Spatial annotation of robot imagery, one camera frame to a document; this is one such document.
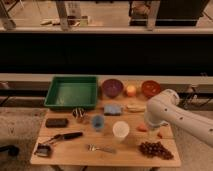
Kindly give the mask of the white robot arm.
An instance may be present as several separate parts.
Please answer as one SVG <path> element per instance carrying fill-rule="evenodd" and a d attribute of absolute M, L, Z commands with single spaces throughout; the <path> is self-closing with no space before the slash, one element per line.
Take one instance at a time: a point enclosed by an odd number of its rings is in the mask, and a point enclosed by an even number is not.
<path fill-rule="evenodd" d="M 172 89 L 150 98 L 144 113 L 147 127 L 155 130 L 166 121 L 213 147 L 213 120 L 178 107 L 179 102 L 179 95 Z"/>

